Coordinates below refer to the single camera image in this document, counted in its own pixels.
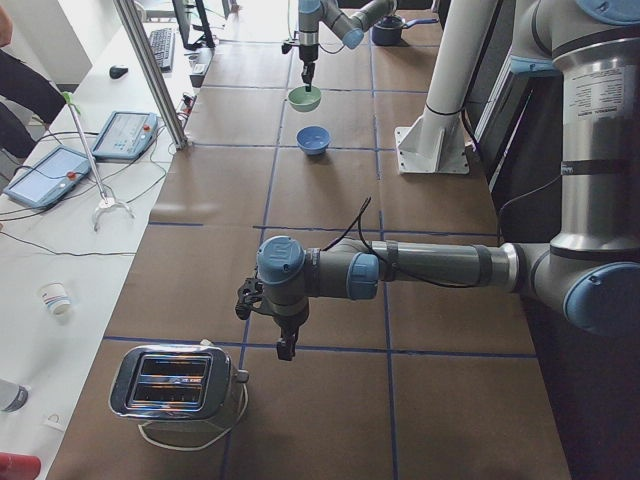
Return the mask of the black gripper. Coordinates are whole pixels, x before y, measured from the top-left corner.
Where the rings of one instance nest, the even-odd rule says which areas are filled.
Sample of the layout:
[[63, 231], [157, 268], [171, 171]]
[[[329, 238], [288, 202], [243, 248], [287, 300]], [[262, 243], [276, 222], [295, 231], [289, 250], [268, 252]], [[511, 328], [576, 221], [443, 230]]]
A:
[[282, 337], [276, 343], [279, 360], [292, 361], [294, 359], [299, 329], [307, 321], [308, 317], [308, 299], [301, 299], [295, 304], [275, 305], [274, 321], [281, 328], [282, 333]]
[[319, 45], [302, 45], [299, 47], [299, 58], [303, 62], [303, 70], [301, 78], [306, 91], [312, 89], [312, 83], [314, 78], [314, 62], [318, 60]]

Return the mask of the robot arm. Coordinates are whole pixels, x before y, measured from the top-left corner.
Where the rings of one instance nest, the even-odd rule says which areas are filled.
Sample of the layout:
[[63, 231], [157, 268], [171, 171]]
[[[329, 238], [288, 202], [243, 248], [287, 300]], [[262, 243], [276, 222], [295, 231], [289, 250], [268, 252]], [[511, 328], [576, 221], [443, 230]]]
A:
[[307, 92], [311, 86], [318, 60], [319, 24], [324, 23], [349, 49], [355, 49], [364, 33], [376, 21], [393, 14], [397, 9], [394, 0], [374, 0], [366, 3], [353, 15], [344, 13], [336, 1], [303, 0], [298, 2], [299, 58], [303, 62], [301, 78]]
[[381, 281], [500, 286], [573, 325], [618, 336], [639, 327], [639, 5], [520, 1], [511, 69], [563, 77], [562, 204], [546, 244], [433, 245], [340, 237], [304, 248], [266, 240], [238, 291], [236, 314], [270, 316], [291, 360], [313, 297], [371, 299]]

